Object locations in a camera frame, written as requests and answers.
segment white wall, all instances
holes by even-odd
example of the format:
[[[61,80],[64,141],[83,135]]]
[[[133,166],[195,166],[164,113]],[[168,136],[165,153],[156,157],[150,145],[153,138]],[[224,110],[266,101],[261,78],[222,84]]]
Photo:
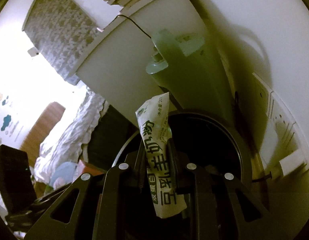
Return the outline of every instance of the white wall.
[[[302,1],[191,1],[226,54],[250,125],[266,125],[253,100],[256,72],[287,105],[309,144],[309,12]],[[295,236],[309,217],[309,171],[269,190],[270,211]]]
[[[104,0],[74,0],[103,29],[119,13],[121,6],[109,5]]]
[[[0,144],[15,148],[50,102],[67,107],[74,90],[41,54],[31,58],[27,53],[33,44],[21,27],[32,1],[9,0],[0,13]],[[11,122],[1,131],[7,115]]]

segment white plastic packet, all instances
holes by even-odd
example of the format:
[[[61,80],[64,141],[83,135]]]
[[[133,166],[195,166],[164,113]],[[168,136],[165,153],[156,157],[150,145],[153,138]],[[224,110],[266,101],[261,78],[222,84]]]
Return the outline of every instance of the white plastic packet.
[[[147,100],[137,111],[136,117],[145,154],[152,201],[160,218],[174,216],[187,205],[183,195],[177,195],[172,185],[166,156],[169,112],[169,93]]]

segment blue cloud sticker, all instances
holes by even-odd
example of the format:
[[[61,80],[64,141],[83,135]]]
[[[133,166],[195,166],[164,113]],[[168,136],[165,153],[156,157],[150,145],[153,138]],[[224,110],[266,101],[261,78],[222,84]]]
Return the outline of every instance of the blue cloud sticker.
[[[11,115],[7,115],[6,117],[4,117],[1,131],[4,131],[9,126],[10,122],[11,122]]]

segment black speaker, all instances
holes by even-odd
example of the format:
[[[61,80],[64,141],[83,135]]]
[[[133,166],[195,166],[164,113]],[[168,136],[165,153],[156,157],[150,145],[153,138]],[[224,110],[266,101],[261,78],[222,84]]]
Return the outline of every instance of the black speaker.
[[[0,145],[0,193],[9,213],[18,212],[37,198],[30,177],[27,153]]]

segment pink object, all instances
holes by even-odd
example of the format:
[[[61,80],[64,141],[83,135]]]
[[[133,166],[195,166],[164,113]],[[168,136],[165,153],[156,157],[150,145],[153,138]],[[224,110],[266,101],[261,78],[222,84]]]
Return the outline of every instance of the pink object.
[[[82,160],[79,160],[78,166],[73,175],[72,182],[74,182],[77,178],[79,178],[79,176],[83,173],[90,173],[92,176],[104,174],[104,172],[99,168],[97,168],[96,166],[86,163]]]
[[[64,178],[57,178],[56,181],[53,183],[53,189],[56,190],[66,184]]]

